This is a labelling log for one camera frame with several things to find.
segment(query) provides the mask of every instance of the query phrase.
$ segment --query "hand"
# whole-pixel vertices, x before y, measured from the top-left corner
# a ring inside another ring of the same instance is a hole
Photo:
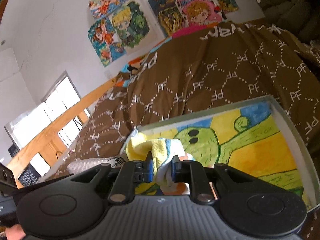
[[[11,228],[6,228],[5,235],[8,240],[21,240],[26,236],[21,225],[14,225]]]

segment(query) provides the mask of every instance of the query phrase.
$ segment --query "gray ribbed plate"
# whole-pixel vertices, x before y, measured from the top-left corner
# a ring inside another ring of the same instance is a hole
[[[27,236],[25,239],[38,238]],[[101,223],[91,231],[71,239],[254,240],[257,238],[236,232],[220,219],[214,208],[197,205],[188,196],[136,196],[127,205],[110,208]],[[281,239],[300,238],[297,235],[290,235]]]

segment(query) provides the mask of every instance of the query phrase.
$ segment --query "bed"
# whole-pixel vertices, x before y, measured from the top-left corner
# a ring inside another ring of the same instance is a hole
[[[8,167],[17,178],[62,125],[96,98],[95,110],[72,149],[52,166],[46,179],[68,174],[72,161],[118,155],[135,127],[264,95],[281,104],[316,159],[320,84],[311,70],[316,72],[319,56],[317,49],[263,21],[221,23],[193,29],[188,35],[177,33],[84,97]],[[308,220],[314,222],[316,214],[311,212]],[[312,230],[306,225],[302,233]]]

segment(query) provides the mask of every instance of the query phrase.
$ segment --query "green cartoon character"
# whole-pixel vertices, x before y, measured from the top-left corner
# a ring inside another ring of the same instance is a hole
[[[193,155],[196,161],[204,166],[212,166],[216,162],[228,164],[235,150],[279,132],[271,116],[248,129],[244,126],[246,117],[241,119],[243,119],[241,124],[239,118],[235,121],[235,126],[238,127],[236,130],[241,132],[221,145],[214,130],[206,127],[188,127],[177,133],[174,139],[179,139],[185,151]]]
[[[240,116],[235,120],[234,128],[238,134],[222,144],[219,144],[215,131],[210,127],[187,127],[178,132],[174,139],[179,139],[185,151],[190,153],[196,161],[205,167],[212,167],[217,162],[228,164],[235,150],[279,132],[271,115],[253,126],[250,125],[249,118]],[[303,196],[303,186],[297,169],[259,178],[306,199],[306,196]]]

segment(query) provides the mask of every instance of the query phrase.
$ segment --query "wooden bed frame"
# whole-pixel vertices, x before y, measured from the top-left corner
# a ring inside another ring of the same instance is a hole
[[[88,108],[103,96],[103,94],[113,87],[115,83],[116,78],[112,78],[84,96],[78,103],[43,129],[20,152],[18,152],[15,157],[12,158],[7,167],[13,172],[18,188],[22,188],[23,185],[17,180],[17,178],[37,153],[44,158],[50,167],[54,165],[58,159],[58,153],[63,153],[67,149],[59,138],[58,132],[76,116],[82,123],[84,123],[88,119],[84,113],[84,109]]]

